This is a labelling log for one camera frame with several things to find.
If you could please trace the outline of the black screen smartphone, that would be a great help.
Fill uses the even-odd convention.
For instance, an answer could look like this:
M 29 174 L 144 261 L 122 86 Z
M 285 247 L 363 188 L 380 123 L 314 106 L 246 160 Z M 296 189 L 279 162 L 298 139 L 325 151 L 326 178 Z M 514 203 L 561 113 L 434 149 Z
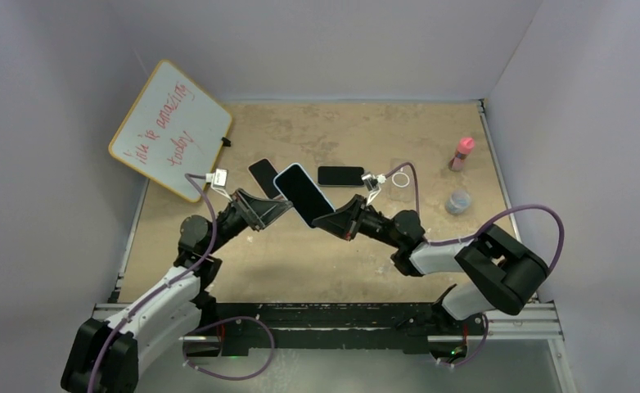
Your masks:
M 317 180 L 323 187 L 362 187 L 364 173 L 360 166 L 319 166 Z

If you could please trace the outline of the clear phone case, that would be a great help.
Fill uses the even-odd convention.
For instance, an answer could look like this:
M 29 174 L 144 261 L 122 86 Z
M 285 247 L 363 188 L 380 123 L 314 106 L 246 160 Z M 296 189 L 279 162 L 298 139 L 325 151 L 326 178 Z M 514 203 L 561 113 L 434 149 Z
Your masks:
M 399 168 L 387 180 L 388 197 L 392 201 L 413 203 L 415 200 L 412 170 L 408 165 Z

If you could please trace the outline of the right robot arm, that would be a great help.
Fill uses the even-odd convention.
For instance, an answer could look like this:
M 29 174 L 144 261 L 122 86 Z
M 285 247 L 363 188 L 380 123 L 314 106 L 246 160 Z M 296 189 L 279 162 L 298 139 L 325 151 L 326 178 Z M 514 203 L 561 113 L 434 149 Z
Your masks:
M 451 333 L 475 314 L 518 315 L 552 272 L 549 263 L 496 225 L 507 214 L 495 215 L 471 235 L 430 242 L 415 210 L 388 218 L 356 195 L 336 212 L 314 219 L 313 226 L 346 241 L 362 234 L 394 247 L 390 259 L 404 276 L 464 273 L 469 281 L 446 290 L 432 312 L 435 327 Z

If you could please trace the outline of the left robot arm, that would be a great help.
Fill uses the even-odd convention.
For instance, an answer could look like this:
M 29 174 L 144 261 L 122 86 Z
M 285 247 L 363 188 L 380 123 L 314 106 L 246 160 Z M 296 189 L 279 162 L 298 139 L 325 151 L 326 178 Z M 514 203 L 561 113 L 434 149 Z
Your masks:
M 188 333 L 222 336 L 217 303 L 206 288 L 222 261 L 213 253 L 245 229 L 261 231 L 292 208 L 237 189 L 209 218 L 192 215 L 180 226 L 178 256 L 166 275 L 132 304 L 105 320 L 89 318 L 77 331 L 61 377 L 68 392 L 133 392 L 144 371 Z

